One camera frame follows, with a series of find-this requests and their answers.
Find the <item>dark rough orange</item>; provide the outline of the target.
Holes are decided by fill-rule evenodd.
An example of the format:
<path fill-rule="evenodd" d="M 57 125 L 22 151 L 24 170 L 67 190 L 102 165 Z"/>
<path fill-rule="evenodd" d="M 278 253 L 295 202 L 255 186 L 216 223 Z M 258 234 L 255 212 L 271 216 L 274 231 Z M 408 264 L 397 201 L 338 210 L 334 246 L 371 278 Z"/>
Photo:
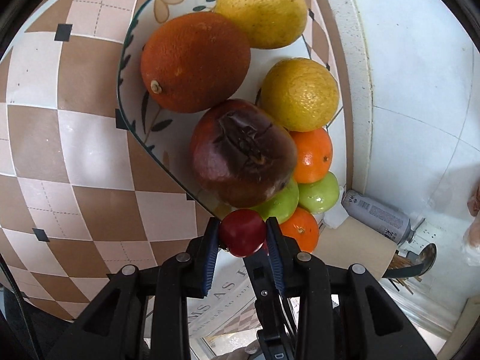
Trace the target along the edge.
<path fill-rule="evenodd" d="M 233 95 L 251 63 L 247 35 L 213 12 L 171 19 L 152 33 L 140 72 L 151 98 L 178 113 L 207 110 Z"/>

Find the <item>yellow lemon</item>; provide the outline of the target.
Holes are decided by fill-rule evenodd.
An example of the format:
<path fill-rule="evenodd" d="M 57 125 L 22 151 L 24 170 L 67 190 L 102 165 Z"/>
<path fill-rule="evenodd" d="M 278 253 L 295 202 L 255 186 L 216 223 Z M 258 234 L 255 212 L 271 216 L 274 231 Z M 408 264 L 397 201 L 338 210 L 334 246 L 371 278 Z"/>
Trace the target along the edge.
<path fill-rule="evenodd" d="M 307 58 L 288 58 L 264 77 L 258 106 L 289 131 L 305 133 L 326 126 L 339 99 L 337 82 L 326 67 Z"/>
<path fill-rule="evenodd" d="M 214 12 L 236 24 L 250 47 L 273 50 L 303 34 L 308 7 L 305 0 L 216 0 Z"/>

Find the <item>beige utensil holder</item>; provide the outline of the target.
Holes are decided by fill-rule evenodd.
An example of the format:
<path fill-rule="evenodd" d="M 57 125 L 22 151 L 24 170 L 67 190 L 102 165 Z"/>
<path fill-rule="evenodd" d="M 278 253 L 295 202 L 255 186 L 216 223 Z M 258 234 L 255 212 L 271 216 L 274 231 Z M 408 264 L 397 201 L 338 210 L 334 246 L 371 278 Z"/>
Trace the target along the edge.
<path fill-rule="evenodd" d="M 347 269 L 363 265 L 377 280 L 391 263 L 397 244 L 385 236 L 348 217 L 339 227 L 320 227 L 320 238 L 312 252 L 325 264 Z"/>

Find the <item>metal ladle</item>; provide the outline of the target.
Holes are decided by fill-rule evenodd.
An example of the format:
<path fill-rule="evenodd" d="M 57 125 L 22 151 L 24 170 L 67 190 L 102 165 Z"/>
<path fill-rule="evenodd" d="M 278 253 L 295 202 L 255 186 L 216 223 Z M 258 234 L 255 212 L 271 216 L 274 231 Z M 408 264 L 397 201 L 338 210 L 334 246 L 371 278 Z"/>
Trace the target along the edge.
<path fill-rule="evenodd" d="M 413 265 L 420 265 L 421 270 L 417 277 L 424 275 L 428 272 L 433 264 L 436 262 L 437 258 L 437 245 L 434 243 L 428 244 L 425 248 L 419 252 L 419 254 L 414 253 L 413 251 L 408 251 L 407 258 L 411 261 Z"/>

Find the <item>large bright orange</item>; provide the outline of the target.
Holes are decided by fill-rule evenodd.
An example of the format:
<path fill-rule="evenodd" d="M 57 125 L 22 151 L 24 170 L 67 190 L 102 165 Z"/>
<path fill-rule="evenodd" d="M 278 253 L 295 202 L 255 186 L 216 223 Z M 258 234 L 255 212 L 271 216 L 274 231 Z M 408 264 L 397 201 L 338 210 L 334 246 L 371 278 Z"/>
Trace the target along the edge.
<path fill-rule="evenodd" d="M 286 222 L 280 224 L 284 236 L 294 238 L 301 251 L 313 252 L 317 247 L 320 230 L 315 217 L 301 207 L 297 207 Z"/>

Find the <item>small shiny tangerine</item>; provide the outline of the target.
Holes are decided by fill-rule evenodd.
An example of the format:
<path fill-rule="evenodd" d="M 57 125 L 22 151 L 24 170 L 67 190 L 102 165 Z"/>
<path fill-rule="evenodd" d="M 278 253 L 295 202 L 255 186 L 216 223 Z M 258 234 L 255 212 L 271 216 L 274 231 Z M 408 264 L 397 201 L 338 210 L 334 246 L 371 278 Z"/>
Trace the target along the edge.
<path fill-rule="evenodd" d="M 323 127 L 306 133 L 290 133 L 297 149 L 294 179 L 298 184 L 310 184 L 323 179 L 333 159 L 333 144 Z"/>

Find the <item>red cherry tomato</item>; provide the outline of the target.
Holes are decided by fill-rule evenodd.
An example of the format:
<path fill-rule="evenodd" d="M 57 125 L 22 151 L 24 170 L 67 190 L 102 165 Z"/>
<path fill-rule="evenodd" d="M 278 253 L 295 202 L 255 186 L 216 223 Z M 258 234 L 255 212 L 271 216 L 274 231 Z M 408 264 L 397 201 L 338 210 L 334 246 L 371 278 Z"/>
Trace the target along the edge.
<path fill-rule="evenodd" d="M 219 238 L 235 257 L 253 255 L 266 240 L 266 224 L 260 214 L 250 209 L 240 209 L 222 219 Z"/>

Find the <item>wooden chopsticks bundle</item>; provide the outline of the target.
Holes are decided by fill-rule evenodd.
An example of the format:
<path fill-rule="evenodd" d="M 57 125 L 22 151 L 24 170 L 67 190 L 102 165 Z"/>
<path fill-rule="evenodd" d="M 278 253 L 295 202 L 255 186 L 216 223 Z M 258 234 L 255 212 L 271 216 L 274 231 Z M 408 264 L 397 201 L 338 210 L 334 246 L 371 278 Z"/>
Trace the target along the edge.
<path fill-rule="evenodd" d="M 423 267 L 423 262 L 412 262 L 407 258 L 395 254 L 382 277 L 390 281 L 398 291 L 400 291 L 398 288 L 399 284 L 406 288 L 410 293 L 413 293 L 407 284 L 407 280 L 413 278 L 415 281 L 421 283 Z"/>

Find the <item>white spray can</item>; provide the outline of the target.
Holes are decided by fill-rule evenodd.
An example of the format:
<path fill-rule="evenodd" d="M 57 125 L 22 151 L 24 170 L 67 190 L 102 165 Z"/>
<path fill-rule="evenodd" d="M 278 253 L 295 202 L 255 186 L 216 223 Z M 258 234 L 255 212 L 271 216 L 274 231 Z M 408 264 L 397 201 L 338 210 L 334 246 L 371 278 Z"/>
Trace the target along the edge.
<path fill-rule="evenodd" d="M 342 204 L 349 216 L 395 244 L 402 245 L 405 242 L 413 244 L 416 232 L 412 228 L 411 220 L 403 212 L 396 211 L 353 189 L 346 191 Z"/>

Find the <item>checkered printed table mat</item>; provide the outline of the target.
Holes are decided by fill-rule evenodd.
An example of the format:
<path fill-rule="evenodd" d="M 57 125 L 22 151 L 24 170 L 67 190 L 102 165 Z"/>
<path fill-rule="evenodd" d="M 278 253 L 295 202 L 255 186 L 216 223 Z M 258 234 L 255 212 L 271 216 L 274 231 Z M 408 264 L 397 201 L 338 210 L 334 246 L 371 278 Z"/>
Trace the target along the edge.
<path fill-rule="evenodd" d="M 208 222 L 118 107 L 122 43 L 143 2 L 44 0 L 1 60 L 1 255 L 24 300 L 62 320 L 109 274 L 162 263 Z"/>

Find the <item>crumpled white tissue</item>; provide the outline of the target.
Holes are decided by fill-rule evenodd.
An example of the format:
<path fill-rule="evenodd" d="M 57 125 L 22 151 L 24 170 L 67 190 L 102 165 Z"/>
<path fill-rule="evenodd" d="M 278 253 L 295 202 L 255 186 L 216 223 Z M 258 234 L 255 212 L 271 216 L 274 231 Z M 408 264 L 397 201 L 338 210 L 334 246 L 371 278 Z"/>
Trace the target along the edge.
<path fill-rule="evenodd" d="M 349 214 L 341 203 L 334 205 L 324 214 L 323 223 L 328 228 L 336 229 L 340 227 L 347 219 Z"/>

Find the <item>large green apple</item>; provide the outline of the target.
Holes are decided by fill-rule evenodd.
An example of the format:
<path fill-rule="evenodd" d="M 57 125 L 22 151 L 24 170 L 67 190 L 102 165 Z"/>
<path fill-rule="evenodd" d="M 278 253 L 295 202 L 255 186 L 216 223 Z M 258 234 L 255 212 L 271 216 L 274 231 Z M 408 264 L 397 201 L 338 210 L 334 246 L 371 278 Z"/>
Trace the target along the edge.
<path fill-rule="evenodd" d="M 275 217 L 279 224 L 287 222 L 299 204 L 299 187 L 291 178 L 286 186 L 266 202 L 251 209 L 260 214 L 263 220 Z"/>

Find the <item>teal handled knife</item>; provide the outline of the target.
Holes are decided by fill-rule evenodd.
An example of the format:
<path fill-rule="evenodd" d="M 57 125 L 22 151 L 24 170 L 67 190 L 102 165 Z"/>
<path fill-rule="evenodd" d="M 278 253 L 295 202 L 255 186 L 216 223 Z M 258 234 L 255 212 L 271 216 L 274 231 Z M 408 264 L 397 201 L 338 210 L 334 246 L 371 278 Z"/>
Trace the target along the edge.
<path fill-rule="evenodd" d="M 387 269 L 383 274 L 383 278 L 386 279 L 405 279 L 410 277 L 416 277 L 424 275 L 429 269 L 431 269 L 432 262 L 423 262 L 409 267 L 401 267 L 396 269 Z"/>

